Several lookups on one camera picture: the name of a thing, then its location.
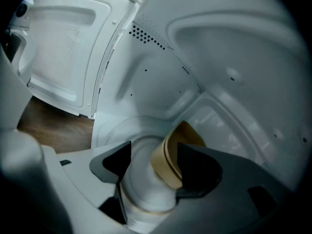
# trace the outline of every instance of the black plastic part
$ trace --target black plastic part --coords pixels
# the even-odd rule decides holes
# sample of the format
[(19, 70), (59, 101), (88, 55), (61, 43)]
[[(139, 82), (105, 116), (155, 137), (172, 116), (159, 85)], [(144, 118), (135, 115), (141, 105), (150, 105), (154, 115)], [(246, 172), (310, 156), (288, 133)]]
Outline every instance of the black plastic part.
[(259, 215), (261, 217), (266, 216), (277, 206), (276, 201), (268, 193), (268, 191), (262, 186), (255, 186), (249, 188), (248, 193), (252, 198), (254, 205), (256, 206)]
[(12, 62), (20, 47), (21, 39), (14, 34), (3, 34), (1, 44), (9, 61)]
[(176, 197), (203, 197), (221, 181), (222, 168), (214, 158), (181, 143), (177, 145), (177, 153), (183, 186)]
[(99, 209), (120, 224), (127, 224), (127, 216), (123, 207), (119, 184), (116, 185), (114, 196), (106, 200)]
[(68, 165), (68, 164), (70, 164), (70, 163), (72, 163), (72, 162), (71, 162), (70, 160), (67, 160), (67, 159), (60, 161), (60, 164), (61, 164), (62, 166)]
[(107, 199), (99, 209), (121, 224), (127, 224), (127, 216), (122, 203), (119, 183), (131, 162), (131, 141), (127, 141), (90, 162), (91, 172), (101, 181), (116, 184), (115, 194)]
[(131, 141), (94, 157), (90, 162), (91, 172), (101, 181), (119, 183), (131, 162)]

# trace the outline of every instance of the wooden floor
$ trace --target wooden floor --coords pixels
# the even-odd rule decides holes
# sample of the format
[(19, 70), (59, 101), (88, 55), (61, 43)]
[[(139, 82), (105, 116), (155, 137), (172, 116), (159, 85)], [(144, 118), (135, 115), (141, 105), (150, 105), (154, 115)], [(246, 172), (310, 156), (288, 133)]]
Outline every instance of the wooden floor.
[(89, 149), (94, 121), (77, 117), (32, 97), (18, 125), (22, 132), (56, 153)]

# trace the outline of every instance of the door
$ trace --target door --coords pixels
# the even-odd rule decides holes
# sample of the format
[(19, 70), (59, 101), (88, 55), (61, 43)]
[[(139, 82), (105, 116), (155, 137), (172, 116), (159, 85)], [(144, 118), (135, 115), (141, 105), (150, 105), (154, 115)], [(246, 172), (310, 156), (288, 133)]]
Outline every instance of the door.
[(37, 53), (29, 84), (34, 96), (91, 117), (102, 59), (133, 6), (129, 0), (34, 0), (30, 34)]

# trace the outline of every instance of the white panel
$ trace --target white panel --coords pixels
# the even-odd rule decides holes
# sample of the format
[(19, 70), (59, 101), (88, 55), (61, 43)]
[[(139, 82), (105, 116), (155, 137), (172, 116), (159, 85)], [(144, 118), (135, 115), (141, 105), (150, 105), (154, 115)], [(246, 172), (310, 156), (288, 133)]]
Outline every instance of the white panel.
[(82, 107), (89, 58), (110, 13), (107, 4), (92, 0), (35, 0), (30, 34), (38, 50), (31, 86)]
[(44, 11), (40, 14), (49, 15), (45, 20), (51, 22), (44, 25), (58, 34), (52, 37), (51, 34), (41, 32), (40, 39), (48, 38), (55, 44), (42, 46), (47, 51), (41, 61), (50, 61), (47, 65), (40, 65), (39, 69), (44, 69), (49, 76), (46, 76), (48, 79), (42, 79), (34, 75), (32, 92), (55, 107), (90, 117), (93, 114), (92, 107), (97, 102), (93, 100), (95, 86), (101, 82), (101, 78), (97, 77), (103, 73), (101, 69), (105, 69), (105, 66), (101, 66), (104, 53), (112, 37), (120, 34), (118, 26), (134, 4), (128, 0), (35, 0), (35, 6), (36, 1), (44, 1), (39, 9)]
[(153, 35), (136, 24), (109, 61), (97, 110), (173, 119), (199, 96), (196, 79)]

